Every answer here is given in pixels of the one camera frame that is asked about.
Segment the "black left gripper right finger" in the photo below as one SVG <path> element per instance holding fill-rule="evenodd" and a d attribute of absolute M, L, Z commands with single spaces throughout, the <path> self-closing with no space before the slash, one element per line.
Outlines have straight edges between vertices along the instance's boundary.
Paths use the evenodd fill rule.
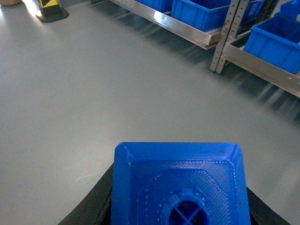
<path fill-rule="evenodd" d="M 247 197 L 251 225 L 290 225 L 249 188 L 247 188 Z"/>

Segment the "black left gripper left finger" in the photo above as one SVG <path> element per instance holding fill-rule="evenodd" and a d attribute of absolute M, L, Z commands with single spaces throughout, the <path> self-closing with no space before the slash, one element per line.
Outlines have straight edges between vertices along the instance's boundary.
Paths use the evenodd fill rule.
<path fill-rule="evenodd" d="M 60 225 L 109 225 L 111 223 L 113 165 Z"/>

